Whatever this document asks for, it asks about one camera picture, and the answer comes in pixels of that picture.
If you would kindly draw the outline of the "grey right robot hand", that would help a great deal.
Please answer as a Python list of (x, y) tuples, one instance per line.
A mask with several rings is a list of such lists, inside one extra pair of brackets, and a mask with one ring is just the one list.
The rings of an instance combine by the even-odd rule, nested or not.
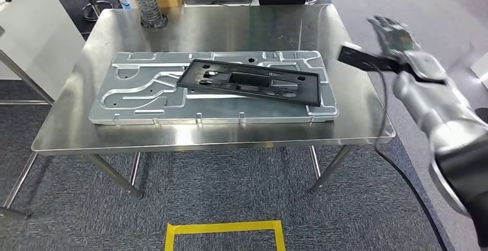
[(400, 22), (383, 16), (372, 16), (367, 21), (376, 33), (383, 56), (400, 58), (406, 51), (421, 49), (406, 26)]

